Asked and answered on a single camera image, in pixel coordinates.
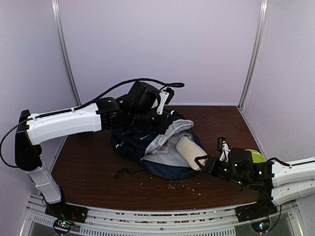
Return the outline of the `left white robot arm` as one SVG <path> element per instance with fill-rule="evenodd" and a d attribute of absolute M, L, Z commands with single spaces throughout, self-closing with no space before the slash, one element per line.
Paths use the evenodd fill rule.
<path fill-rule="evenodd" d="M 72 134 L 115 128 L 153 128 L 164 134 L 171 123 L 163 110 L 174 96 L 171 86 L 163 84 L 157 89 L 146 79 L 136 79 L 130 91 L 117 99 L 99 95 L 86 104 L 65 110 L 44 114 L 21 112 L 15 134 L 15 164 L 28 174 L 58 219 L 71 220 L 75 213 L 41 160 L 40 144 Z"/>

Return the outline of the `navy blue backpack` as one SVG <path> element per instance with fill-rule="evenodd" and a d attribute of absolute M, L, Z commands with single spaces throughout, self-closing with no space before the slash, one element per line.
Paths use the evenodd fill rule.
<path fill-rule="evenodd" d="M 147 129 L 121 128 L 111 130 L 111 146 L 127 160 L 138 163 L 143 169 L 168 180 L 184 179 L 192 176 L 194 170 L 188 162 L 177 152 L 176 144 L 188 136 L 202 149 L 202 143 L 192 128 L 194 122 L 174 110 L 165 110 L 172 118 L 165 134 Z M 168 153 L 158 153 L 157 150 L 169 142 Z"/>

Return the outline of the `pink story book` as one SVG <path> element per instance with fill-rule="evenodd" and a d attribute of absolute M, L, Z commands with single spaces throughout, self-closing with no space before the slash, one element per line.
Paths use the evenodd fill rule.
<path fill-rule="evenodd" d="M 169 150 L 169 142 L 165 142 L 158 150 L 158 153 L 168 153 Z"/>

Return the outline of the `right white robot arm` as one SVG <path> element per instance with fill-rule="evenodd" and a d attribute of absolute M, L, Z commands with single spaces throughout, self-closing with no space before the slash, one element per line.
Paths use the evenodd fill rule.
<path fill-rule="evenodd" d="M 215 155 L 196 157 L 194 161 L 205 173 L 258 191 L 255 203 L 236 207 L 239 222 L 275 214 L 282 204 L 315 192 L 313 157 L 288 163 L 274 157 L 255 163 L 250 150 L 236 147 L 223 156 L 227 161 Z"/>

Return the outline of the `beige glasses case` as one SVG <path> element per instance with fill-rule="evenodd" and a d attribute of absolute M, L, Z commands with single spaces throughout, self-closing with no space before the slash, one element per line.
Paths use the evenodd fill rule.
<path fill-rule="evenodd" d="M 176 144 L 176 150 L 188 162 L 193 170 L 201 170 L 199 165 L 195 162 L 195 158 L 206 156 L 207 153 L 191 138 L 188 136 L 182 137 Z"/>

